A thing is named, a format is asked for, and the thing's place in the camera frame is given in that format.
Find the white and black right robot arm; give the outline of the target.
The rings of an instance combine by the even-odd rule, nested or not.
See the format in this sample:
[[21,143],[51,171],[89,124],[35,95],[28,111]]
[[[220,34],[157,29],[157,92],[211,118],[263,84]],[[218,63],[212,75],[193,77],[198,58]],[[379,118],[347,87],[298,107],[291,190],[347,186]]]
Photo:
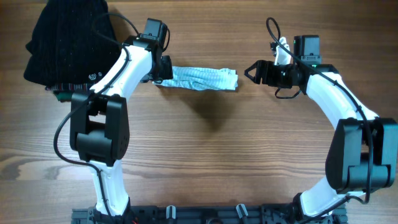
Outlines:
[[285,37],[271,44],[274,61],[258,60],[244,74],[278,90],[298,86],[322,109],[335,133],[325,176],[295,196],[292,217],[306,223],[329,215],[350,199],[390,187],[396,177],[397,122],[366,108],[343,83],[338,70],[322,63],[320,38],[299,35],[289,52]]

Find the light blue striped cloth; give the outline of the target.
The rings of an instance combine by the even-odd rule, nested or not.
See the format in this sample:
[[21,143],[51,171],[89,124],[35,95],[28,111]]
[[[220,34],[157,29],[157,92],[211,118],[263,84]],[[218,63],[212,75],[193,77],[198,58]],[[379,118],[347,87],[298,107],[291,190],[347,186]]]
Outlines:
[[189,90],[231,90],[238,87],[238,75],[229,68],[172,67],[173,79],[154,85],[184,88]]

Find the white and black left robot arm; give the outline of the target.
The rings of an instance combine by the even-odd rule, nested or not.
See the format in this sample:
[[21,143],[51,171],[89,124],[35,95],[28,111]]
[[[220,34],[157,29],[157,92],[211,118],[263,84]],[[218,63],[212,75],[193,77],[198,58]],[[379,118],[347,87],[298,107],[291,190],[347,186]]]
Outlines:
[[123,42],[106,76],[89,93],[72,96],[70,147],[93,175],[97,202],[88,211],[93,223],[137,222],[121,164],[130,137],[127,102],[139,83],[172,79],[171,59],[163,54],[169,40],[167,25],[148,19],[142,33]]

